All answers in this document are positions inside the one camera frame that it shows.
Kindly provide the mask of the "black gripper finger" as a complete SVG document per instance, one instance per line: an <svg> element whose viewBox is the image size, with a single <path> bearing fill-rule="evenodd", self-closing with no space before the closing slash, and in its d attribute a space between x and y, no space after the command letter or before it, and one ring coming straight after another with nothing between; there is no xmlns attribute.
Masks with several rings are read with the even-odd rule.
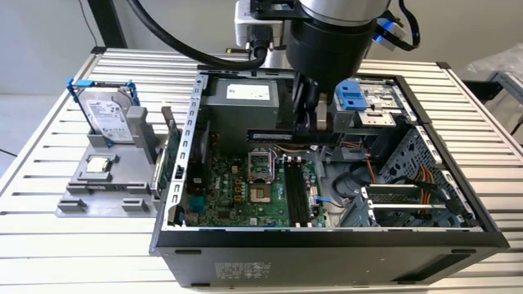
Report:
<svg viewBox="0 0 523 294"><path fill-rule="evenodd" d="M296 73L292 90L293 132L304 135L314 130L317 85L301 73Z"/></svg>
<svg viewBox="0 0 523 294"><path fill-rule="evenodd" d="M340 135L333 131L333 118L328 111L328 94L318 94L317 106L314 109L316 116L316 134L329 143L337 144Z"/></svg>

